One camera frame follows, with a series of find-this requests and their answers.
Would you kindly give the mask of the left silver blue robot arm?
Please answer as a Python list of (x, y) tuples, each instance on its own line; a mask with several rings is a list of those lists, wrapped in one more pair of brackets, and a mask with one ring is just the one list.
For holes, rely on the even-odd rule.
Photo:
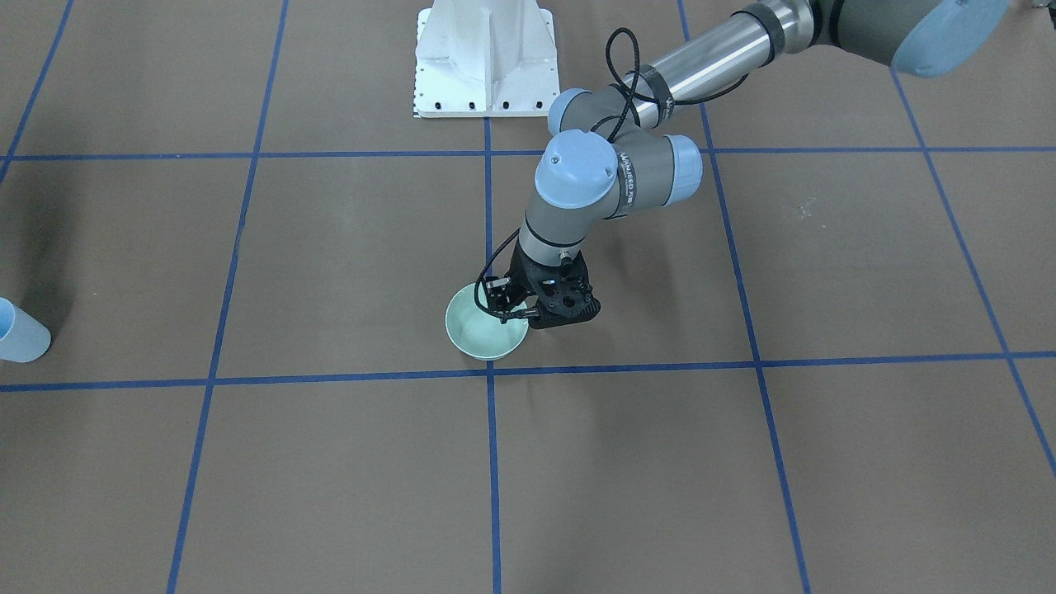
[(551, 135), (508, 271), (482, 273), (471, 295), (483, 314), (531, 328), (583, 323), (600, 312), (582, 244), (603, 219), (691, 198), (703, 157), (694, 140), (657, 135), (680, 111), (725, 97), (751, 73), (815, 45), (845, 50), (917, 78), (965, 63), (1006, 14), (1006, 1), (756, 1), (652, 63), (630, 30), (630, 71), (605, 89), (562, 91)]

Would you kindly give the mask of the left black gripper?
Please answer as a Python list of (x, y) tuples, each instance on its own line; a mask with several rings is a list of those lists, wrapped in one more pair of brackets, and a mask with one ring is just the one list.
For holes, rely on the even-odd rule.
[(533, 260), (517, 244), (514, 247), (507, 277), (483, 278), (487, 313), (498, 319), (501, 323), (506, 323), (508, 320), (525, 320), (526, 323), (531, 323), (532, 320), (539, 319), (542, 314), (539, 300), (528, 299), (535, 296), (530, 286), (530, 279), (548, 275), (554, 268), (562, 273), (576, 270), (587, 271), (585, 258), (581, 253), (577, 253), (573, 258), (559, 256), (559, 263), (555, 266), (546, 266), (546, 264)]

